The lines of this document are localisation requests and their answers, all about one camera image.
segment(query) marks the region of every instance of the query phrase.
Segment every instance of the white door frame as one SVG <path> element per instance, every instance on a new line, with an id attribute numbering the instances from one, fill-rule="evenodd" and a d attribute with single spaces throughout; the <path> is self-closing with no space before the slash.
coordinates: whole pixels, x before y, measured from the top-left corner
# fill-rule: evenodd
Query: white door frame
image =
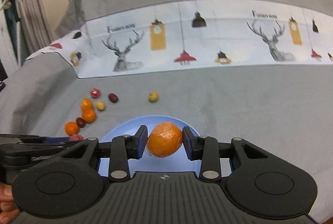
<path id="1" fill-rule="evenodd" d="M 0 60 L 8 77 L 18 70 L 13 45 L 8 33 L 4 10 L 0 11 Z"/>

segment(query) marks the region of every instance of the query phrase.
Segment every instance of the orange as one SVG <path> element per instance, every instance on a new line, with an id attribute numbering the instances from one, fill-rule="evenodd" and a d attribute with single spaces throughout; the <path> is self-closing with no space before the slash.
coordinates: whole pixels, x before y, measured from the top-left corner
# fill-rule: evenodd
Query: orange
<path id="1" fill-rule="evenodd" d="M 92 108 L 88 108 L 82 113 L 82 119 L 86 123 L 92 123 L 96 120 L 96 112 Z"/>
<path id="2" fill-rule="evenodd" d="M 94 109 L 93 102 L 88 98 L 83 98 L 81 101 L 81 110 L 85 111 L 86 109 L 89 109 L 89 108 Z"/>
<path id="3" fill-rule="evenodd" d="M 80 128 L 76 122 L 66 123 L 64 129 L 69 136 L 73 136 L 80 131 Z"/>
<path id="4" fill-rule="evenodd" d="M 154 127 L 147 141 L 149 153 L 156 157 L 166 157 L 178 151 L 183 143 L 182 131 L 170 122 Z"/>

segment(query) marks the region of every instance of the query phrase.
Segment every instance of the finger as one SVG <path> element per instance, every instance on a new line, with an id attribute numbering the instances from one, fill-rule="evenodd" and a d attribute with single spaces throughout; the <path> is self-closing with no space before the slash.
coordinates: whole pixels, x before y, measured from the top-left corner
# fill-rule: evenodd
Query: finger
<path id="1" fill-rule="evenodd" d="M 0 201 L 12 201 L 12 187 L 4 183 L 0 183 Z"/>
<path id="2" fill-rule="evenodd" d="M 19 209 L 15 209 L 10 212 L 2 212 L 0 214 L 1 224 L 8 224 L 10 221 L 16 218 L 19 215 L 19 213 L 20 213 Z"/>
<path id="3" fill-rule="evenodd" d="M 14 209 L 17 209 L 17 206 L 13 201 L 1 201 L 0 202 L 0 210 L 2 212 L 9 212 Z"/>

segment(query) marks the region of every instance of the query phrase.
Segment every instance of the silver screw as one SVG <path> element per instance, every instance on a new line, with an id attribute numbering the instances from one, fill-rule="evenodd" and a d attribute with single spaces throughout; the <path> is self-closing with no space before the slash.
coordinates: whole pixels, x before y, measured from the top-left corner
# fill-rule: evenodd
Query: silver screw
<path id="1" fill-rule="evenodd" d="M 205 172 L 203 172 L 203 177 L 207 178 L 207 179 L 215 179 L 219 176 L 219 173 L 217 173 L 214 170 L 206 170 Z"/>
<path id="2" fill-rule="evenodd" d="M 123 179 L 127 176 L 127 172 L 123 170 L 115 170 L 111 172 L 111 177 L 115 179 Z"/>

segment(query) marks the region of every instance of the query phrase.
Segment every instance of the gray curtain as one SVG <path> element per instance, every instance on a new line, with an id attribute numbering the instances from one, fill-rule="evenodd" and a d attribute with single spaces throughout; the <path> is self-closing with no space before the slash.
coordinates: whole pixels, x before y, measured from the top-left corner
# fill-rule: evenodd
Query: gray curtain
<path id="1" fill-rule="evenodd" d="M 23 34 L 30 53 L 50 44 L 53 40 L 46 20 L 42 0 L 24 0 L 24 11 L 19 3 Z"/>

